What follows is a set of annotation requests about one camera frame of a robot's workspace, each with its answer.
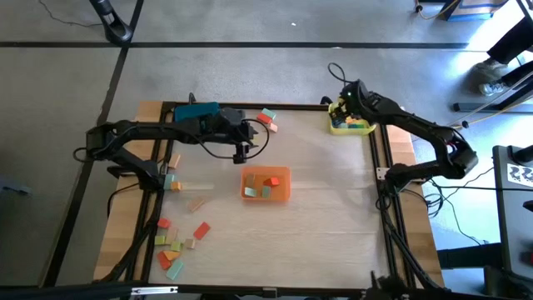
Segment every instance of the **orange bin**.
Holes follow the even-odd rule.
[[[247,176],[255,175],[253,186],[247,187]],[[268,178],[276,177],[280,180],[280,185],[273,187],[269,198],[248,197],[244,194],[244,188],[253,188],[257,195],[261,196],[264,182]],[[291,169],[288,167],[265,167],[253,166],[244,167],[241,170],[241,196],[244,200],[250,201],[287,201],[291,197]]]

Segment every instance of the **gray floor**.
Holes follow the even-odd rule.
[[[54,16],[97,23],[85,0],[43,0]],[[129,21],[135,1],[113,0]],[[137,42],[295,41],[354,43],[470,43],[465,51],[436,49],[131,49],[109,115],[132,118],[140,101],[318,103],[341,89],[326,70],[341,64],[350,79],[399,102],[406,110],[447,124],[460,114],[449,106],[488,101],[476,91],[483,80],[471,67],[487,58],[485,50],[521,15],[509,2],[485,22],[424,21],[411,14],[409,0],[389,2],[184,0],[146,1]],[[439,6],[427,7],[426,14]],[[1,41],[103,42],[100,27],[53,21],[37,0],[0,2]],[[105,98],[119,50],[72,48],[0,48],[0,174],[33,189],[31,197],[0,194],[0,284],[36,284],[52,249],[79,163],[71,152],[84,143]],[[516,68],[511,62],[507,70]],[[533,143],[526,132],[529,116],[500,115],[463,134],[480,156],[465,183],[491,165],[496,144]],[[431,148],[415,141],[417,159],[430,160]],[[59,284],[88,283],[105,229],[105,206],[116,181],[95,164]],[[491,173],[472,185],[493,186]],[[497,242],[493,192],[461,190],[451,198],[461,229],[479,241]],[[449,205],[431,221],[437,248],[472,245],[457,230]],[[476,293],[479,270],[444,272],[446,286]]]

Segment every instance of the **shoe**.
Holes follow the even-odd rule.
[[[507,65],[499,63],[495,59],[487,58],[484,62],[479,62],[474,67],[482,72],[491,73],[499,68],[506,68]]]
[[[503,92],[507,85],[501,81],[480,84],[480,92],[485,96],[492,96],[495,93]]]

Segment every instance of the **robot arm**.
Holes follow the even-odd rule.
[[[245,163],[249,149],[255,147],[251,140],[257,132],[245,119],[243,111],[223,108],[213,112],[213,104],[195,104],[196,115],[177,122],[119,121],[94,127],[87,132],[87,156],[92,160],[117,163],[121,171],[109,169],[113,175],[133,172],[139,178],[140,188],[150,190],[162,188],[164,176],[160,175],[156,162],[143,161],[123,147],[131,140],[177,140],[180,143],[200,144],[204,148],[204,143],[235,145],[236,153],[232,157],[211,155],[233,159],[234,163]]]
[[[444,176],[463,178],[476,164],[476,153],[453,128],[428,122],[376,92],[368,92],[361,80],[350,82],[341,92],[337,107],[331,112],[334,123],[346,117],[363,118],[370,124],[395,125],[428,141],[435,149],[436,160],[414,166],[397,163],[386,173],[386,183],[392,191],[400,191],[413,179]]]

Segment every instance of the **red block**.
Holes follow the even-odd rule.
[[[257,120],[265,123],[266,125],[272,123],[272,118],[268,117],[266,114],[264,114],[262,112],[259,114],[259,116],[257,116]]]
[[[160,218],[159,222],[157,222],[157,226],[160,228],[169,228],[170,227],[170,221],[166,220],[165,218]]]
[[[203,222],[202,225],[192,234],[196,239],[202,239],[206,233],[211,229],[209,224]]]
[[[163,270],[167,270],[172,265],[163,251],[157,254],[157,259],[159,260],[159,264],[161,264],[161,268]]]
[[[278,185],[280,185],[280,180],[277,177],[274,177],[274,178],[270,177],[267,180],[265,180],[263,184],[269,187],[277,187]]]

